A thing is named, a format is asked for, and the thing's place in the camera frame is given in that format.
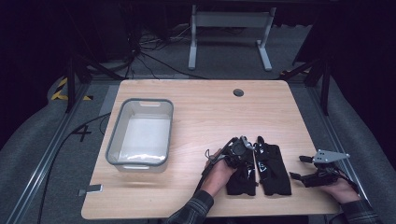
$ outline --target plaid sleeve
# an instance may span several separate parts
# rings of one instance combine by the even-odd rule
[[[212,196],[204,190],[198,190],[180,210],[166,219],[164,223],[203,223],[212,205]]]
[[[382,224],[367,200],[341,204],[349,224]]]

